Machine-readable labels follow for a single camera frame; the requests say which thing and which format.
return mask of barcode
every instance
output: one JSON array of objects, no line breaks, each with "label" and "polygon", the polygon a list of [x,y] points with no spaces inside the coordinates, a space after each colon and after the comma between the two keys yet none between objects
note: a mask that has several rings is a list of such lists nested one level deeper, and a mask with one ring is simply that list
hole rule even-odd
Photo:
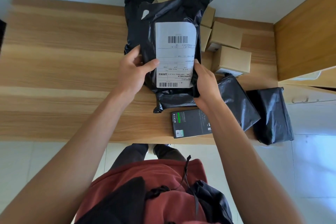
[{"label": "barcode", "polygon": [[176,137],[184,137],[183,129],[182,130],[175,130]]},{"label": "barcode", "polygon": [[160,82],[159,87],[177,87],[177,82]]},{"label": "barcode", "polygon": [[187,44],[188,36],[169,36],[168,43],[169,44]]}]

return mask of person's left hand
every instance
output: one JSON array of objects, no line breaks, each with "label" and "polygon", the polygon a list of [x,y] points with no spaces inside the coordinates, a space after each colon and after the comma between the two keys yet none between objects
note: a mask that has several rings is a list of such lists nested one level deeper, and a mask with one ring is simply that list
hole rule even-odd
[{"label": "person's left hand", "polygon": [[153,59],[143,65],[139,52],[140,45],[126,54],[119,65],[117,88],[127,92],[131,97],[134,97],[143,86],[146,73],[153,71],[160,63],[158,59]]}]

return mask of red shirt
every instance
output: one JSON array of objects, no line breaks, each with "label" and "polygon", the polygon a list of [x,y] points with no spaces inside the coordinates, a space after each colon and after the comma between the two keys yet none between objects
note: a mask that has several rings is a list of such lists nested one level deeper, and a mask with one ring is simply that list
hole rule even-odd
[{"label": "red shirt", "polygon": [[[198,217],[195,219],[195,199],[193,195],[186,193],[188,188],[185,182],[180,186],[185,164],[177,160],[155,159],[131,163],[108,171],[90,185],[78,209],[76,221],[109,193],[132,178],[142,176],[147,191],[161,185],[166,185],[170,189],[177,188],[146,201],[144,224],[163,224],[168,221],[179,224],[195,220],[197,222],[193,223],[206,222],[201,205],[199,205]],[[197,180],[207,182],[203,165],[199,159],[189,162],[187,179],[189,185]]]}]

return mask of leg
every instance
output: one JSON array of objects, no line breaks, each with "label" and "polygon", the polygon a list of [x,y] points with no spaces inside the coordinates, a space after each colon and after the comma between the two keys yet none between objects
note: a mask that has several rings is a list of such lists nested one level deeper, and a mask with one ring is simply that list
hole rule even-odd
[{"label": "leg", "polygon": [[134,143],[130,146],[127,146],[117,157],[113,163],[110,170],[123,165],[143,161],[145,159],[146,153],[148,151],[148,144],[137,144]]},{"label": "leg", "polygon": [[179,150],[174,149],[166,144],[157,144],[153,152],[157,155],[158,159],[173,159],[179,161],[187,161]]}]

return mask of wooden table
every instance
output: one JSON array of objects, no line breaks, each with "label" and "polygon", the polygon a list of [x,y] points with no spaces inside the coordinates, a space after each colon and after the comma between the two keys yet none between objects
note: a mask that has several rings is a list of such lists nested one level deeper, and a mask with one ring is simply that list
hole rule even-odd
[{"label": "wooden table", "polygon": [[[252,51],[246,90],[275,87],[273,25],[216,18],[244,28]],[[12,0],[0,55],[0,140],[65,141],[116,85],[127,39],[124,8],[59,0]],[[202,56],[210,67],[212,53]],[[171,110],[154,114],[145,86],[122,114],[111,141],[213,144],[212,135],[174,139]]]}]

